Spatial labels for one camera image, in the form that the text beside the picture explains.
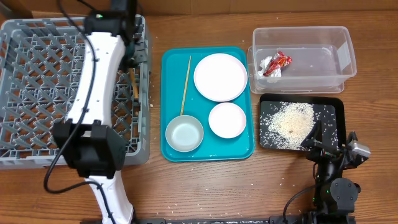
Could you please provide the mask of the cooked rice leftovers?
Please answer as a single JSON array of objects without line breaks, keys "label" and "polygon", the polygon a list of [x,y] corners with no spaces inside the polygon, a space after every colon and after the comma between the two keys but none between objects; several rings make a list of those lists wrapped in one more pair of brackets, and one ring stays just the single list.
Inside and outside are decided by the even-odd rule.
[{"label": "cooked rice leftovers", "polygon": [[322,123],[323,142],[336,147],[338,130],[332,105],[262,101],[259,144],[266,149],[304,151],[301,143],[318,121]]}]

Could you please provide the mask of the wooden chopstick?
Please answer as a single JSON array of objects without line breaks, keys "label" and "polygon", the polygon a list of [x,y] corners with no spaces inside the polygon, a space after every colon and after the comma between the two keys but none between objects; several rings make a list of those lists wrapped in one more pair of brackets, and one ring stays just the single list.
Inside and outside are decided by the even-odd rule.
[{"label": "wooden chopstick", "polygon": [[184,85],[184,91],[183,91],[183,98],[182,98],[182,105],[181,105],[180,115],[183,115],[183,111],[184,111],[184,107],[185,107],[185,99],[186,99],[186,94],[187,94],[187,86],[188,86],[189,75],[190,75],[191,61],[192,61],[192,56],[190,55],[189,61],[188,61],[187,74],[186,74],[186,79],[185,79],[185,85]]},{"label": "wooden chopstick", "polygon": [[136,83],[136,79],[135,79],[135,74],[134,74],[134,69],[130,68],[129,69],[129,75],[130,75],[130,79],[131,79],[131,86],[133,89],[133,96],[135,100],[139,99],[139,89],[137,87],[137,83]]}]

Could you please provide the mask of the white paper napkin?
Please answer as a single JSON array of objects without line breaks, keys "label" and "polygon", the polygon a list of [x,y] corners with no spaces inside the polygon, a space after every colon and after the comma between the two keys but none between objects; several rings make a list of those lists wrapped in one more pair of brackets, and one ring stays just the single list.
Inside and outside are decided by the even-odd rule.
[{"label": "white paper napkin", "polygon": [[[272,57],[268,56],[260,62],[259,66],[261,69],[257,72],[257,75],[259,77],[264,76],[265,72],[269,68],[269,65],[271,64],[271,61],[272,61]],[[281,75],[282,75],[281,69],[278,68],[278,69],[272,71],[270,74],[268,74],[268,77],[281,77]]]}]

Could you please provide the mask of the red snack wrapper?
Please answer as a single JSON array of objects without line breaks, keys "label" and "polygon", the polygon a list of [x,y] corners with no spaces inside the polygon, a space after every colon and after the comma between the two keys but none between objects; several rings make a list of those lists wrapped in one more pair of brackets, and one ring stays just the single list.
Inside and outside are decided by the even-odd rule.
[{"label": "red snack wrapper", "polygon": [[281,51],[277,51],[277,53],[274,55],[273,59],[271,60],[270,64],[267,67],[265,76],[269,76],[273,71],[285,67],[290,63],[292,63],[291,57],[286,56]]}]

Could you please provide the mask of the small white bowl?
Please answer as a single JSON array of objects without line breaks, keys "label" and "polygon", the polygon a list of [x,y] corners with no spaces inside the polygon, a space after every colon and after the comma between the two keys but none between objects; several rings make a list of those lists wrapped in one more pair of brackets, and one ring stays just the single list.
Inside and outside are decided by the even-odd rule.
[{"label": "small white bowl", "polygon": [[246,127],[245,112],[234,103],[220,103],[209,113],[211,130],[219,137],[232,139],[239,136]]}]

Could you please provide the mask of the large white round plate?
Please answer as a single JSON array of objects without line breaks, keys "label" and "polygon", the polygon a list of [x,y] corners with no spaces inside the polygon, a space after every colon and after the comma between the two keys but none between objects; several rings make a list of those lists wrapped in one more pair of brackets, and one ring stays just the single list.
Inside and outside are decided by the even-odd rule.
[{"label": "large white round plate", "polygon": [[211,54],[195,67],[194,84],[199,93],[215,102],[231,101],[246,88],[248,75],[243,63],[230,54]]}]

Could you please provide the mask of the grey metal bowl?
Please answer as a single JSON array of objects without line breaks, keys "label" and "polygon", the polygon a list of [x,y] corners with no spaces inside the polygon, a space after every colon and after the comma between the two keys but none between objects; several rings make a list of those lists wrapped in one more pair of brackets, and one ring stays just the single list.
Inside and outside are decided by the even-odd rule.
[{"label": "grey metal bowl", "polygon": [[195,117],[180,115],[167,125],[165,138],[172,149],[178,152],[190,152],[201,144],[204,129]]}]

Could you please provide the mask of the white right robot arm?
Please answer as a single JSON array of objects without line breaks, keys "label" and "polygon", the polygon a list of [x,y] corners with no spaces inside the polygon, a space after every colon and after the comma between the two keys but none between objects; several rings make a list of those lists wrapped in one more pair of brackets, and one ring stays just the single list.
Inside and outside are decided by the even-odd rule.
[{"label": "white right robot arm", "polygon": [[349,145],[333,147],[323,142],[322,122],[317,121],[301,143],[308,149],[306,158],[315,163],[313,205],[314,210],[302,215],[302,223],[355,223],[354,205],[361,187],[342,177],[345,169],[354,169],[365,161],[362,155],[354,151],[358,142],[354,132],[349,135]]}]

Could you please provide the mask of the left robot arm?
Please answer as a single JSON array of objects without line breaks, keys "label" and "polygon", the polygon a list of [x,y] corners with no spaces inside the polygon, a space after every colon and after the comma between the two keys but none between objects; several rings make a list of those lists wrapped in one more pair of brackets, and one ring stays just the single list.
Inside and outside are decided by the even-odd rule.
[{"label": "left robot arm", "polygon": [[127,98],[141,102],[144,96],[150,63],[141,6],[111,1],[107,10],[92,9],[80,30],[85,51],[77,94],[65,120],[53,126],[58,157],[91,187],[103,223],[133,223],[121,177],[129,143],[113,128],[112,104],[120,71],[133,89]]}]

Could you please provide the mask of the black waste tray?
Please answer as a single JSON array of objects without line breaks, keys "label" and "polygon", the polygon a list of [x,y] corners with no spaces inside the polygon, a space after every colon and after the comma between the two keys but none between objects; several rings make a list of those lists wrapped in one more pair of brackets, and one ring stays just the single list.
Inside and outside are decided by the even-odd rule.
[{"label": "black waste tray", "polygon": [[332,105],[336,111],[336,124],[338,130],[338,145],[346,143],[346,125],[345,125],[345,112],[343,102],[338,98],[322,97],[322,96],[300,96],[300,95],[280,95],[280,94],[263,94],[259,101],[259,117],[260,117],[260,104],[262,101],[281,101],[291,103],[310,103],[318,105]]}]

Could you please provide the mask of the grey dishwasher rack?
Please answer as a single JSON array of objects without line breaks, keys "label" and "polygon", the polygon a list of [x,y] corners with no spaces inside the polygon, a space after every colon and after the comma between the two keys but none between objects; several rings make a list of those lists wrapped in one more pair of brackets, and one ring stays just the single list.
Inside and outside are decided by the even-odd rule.
[{"label": "grey dishwasher rack", "polygon": [[[145,21],[151,70],[152,40]],[[82,17],[16,19],[1,28],[1,169],[40,169],[58,154],[53,124],[75,101],[84,59]],[[125,165],[141,165],[150,154],[149,76],[141,102],[126,72],[118,72],[112,124],[129,146]]]}]

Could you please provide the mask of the teal plastic tray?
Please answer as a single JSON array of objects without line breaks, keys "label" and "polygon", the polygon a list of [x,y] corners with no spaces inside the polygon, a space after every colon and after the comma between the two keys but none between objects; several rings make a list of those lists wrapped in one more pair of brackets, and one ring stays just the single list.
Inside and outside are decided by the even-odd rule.
[{"label": "teal plastic tray", "polygon": [[[162,56],[160,128],[161,151],[172,162],[221,161],[246,159],[254,152],[255,137],[249,85],[232,102],[243,109],[246,115],[246,127],[236,138],[224,139],[217,136],[208,124],[208,117],[216,102],[206,99],[196,89],[193,81],[194,69],[199,61],[215,53],[230,54],[243,65],[247,65],[246,54],[239,47],[199,47],[170,49]],[[187,86],[184,114],[195,117],[204,129],[201,144],[193,151],[178,152],[172,149],[166,140],[166,128],[172,119],[180,115],[183,91],[188,64],[190,76]]]}]

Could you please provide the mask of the clear plastic bin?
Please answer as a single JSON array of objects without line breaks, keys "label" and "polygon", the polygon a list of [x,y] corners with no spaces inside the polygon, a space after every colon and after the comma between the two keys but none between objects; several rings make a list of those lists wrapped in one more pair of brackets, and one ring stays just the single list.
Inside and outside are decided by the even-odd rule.
[{"label": "clear plastic bin", "polygon": [[[264,76],[261,62],[282,52],[292,63],[279,77]],[[248,48],[250,89],[263,93],[340,93],[357,74],[351,36],[343,26],[264,27]]]}]

